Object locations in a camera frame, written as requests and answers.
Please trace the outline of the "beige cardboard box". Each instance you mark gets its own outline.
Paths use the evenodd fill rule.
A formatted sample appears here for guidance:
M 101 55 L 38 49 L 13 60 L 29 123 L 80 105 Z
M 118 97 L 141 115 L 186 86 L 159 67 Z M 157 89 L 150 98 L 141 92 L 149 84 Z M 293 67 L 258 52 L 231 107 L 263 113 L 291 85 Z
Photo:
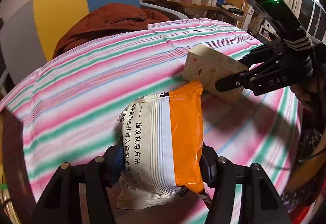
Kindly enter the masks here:
M 248 69 L 235 59 L 199 44 L 188 50 L 182 77 L 189 82 L 199 79 L 205 91 L 229 104 L 235 104 L 239 101 L 243 88 L 221 93 L 216 90 L 215 83 L 219 79 Z

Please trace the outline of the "orange white snack packet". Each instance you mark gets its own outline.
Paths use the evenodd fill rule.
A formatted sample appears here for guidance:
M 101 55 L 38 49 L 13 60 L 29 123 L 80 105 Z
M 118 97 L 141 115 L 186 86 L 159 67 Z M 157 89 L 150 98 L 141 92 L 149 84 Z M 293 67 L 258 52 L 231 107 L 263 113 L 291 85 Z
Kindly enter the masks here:
M 124 108 L 118 118 L 124 154 L 119 209 L 163 205 L 182 190 L 210 199 L 199 167 L 202 92 L 200 81 L 191 81 L 167 93 L 137 98 Z

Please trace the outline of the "wooden desk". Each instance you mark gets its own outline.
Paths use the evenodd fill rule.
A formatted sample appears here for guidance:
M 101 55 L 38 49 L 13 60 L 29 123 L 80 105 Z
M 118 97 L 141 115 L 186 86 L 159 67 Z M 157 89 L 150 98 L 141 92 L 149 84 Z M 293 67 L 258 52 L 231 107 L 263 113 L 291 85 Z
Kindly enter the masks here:
M 198 15 L 199 17 L 207 17 L 215 19 L 217 14 L 231 18 L 237 22 L 237 27 L 243 28 L 245 24 L 244 15 L 231 13 L 217 5 L 212 5 L 200 0 L 143 0 L 145 3 L 155 4 L 179 11 L 184 14 Z

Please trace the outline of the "striped pink tablecloth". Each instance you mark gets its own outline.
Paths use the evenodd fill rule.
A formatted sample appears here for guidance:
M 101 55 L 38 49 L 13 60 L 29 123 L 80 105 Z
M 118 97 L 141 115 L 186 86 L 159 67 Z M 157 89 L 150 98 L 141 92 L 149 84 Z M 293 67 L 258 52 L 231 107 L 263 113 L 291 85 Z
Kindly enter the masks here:
M 10 216 L 21 223 L 62 162 L 83 164 L 119 138 L 118 116 L 134 99 L 182 85 L 187 52 L 204 44 L 236 60 L 260 42 L 224 22 L 156 24 L 145 31 L 88 42 L 35 70 L 1 101 L 22 123 L 3 137 Z M 259 163 L 276 190 L 288 182 L 302 109 L 289 88 L 229 105 L 203 93 L 204 143 L 235 164 Z

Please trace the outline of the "rust red jacket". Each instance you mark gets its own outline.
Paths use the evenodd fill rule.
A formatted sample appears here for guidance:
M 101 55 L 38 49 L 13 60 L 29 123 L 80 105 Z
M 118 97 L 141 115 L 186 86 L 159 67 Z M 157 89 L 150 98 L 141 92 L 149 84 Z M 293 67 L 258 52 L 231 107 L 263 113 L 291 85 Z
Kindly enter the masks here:
M 170 19 L 155 10 L 123 3 L 109 3 L 92 11 L 72 26 L 58 41 L 53 58 L 91 40 L 146 30 L 150 24 L 166 21 Z

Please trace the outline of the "grey yellow blue chair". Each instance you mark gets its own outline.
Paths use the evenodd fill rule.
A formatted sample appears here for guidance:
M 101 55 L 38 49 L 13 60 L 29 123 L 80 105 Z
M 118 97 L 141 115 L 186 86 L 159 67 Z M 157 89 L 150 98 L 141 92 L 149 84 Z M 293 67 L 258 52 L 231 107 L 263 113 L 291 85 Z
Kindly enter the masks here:
M 187 18 L 178 11 L 140 0 L 30 0 L 1 28 L 2 56 L 13 83 L 18 84 L 51 60 L 59 39 L 91 11 L 108 3 L 154 9 L 171 20 Z

